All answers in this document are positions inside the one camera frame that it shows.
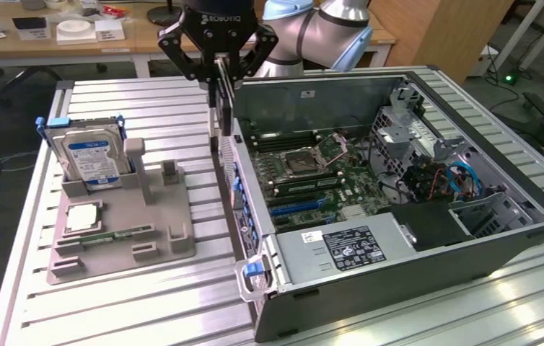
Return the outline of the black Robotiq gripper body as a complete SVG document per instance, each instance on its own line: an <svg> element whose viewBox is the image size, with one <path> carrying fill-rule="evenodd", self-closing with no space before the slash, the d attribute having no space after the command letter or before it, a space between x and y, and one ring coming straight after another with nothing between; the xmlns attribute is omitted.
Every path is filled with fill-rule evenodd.
<svg viewBox="0 0 544 346"><path fill-rule="evenodd" d="M241 73L239 51L257 27L253 1L184 1L180 28L201 52L201 63L213 65L225 54L229 73Z"/></svg>

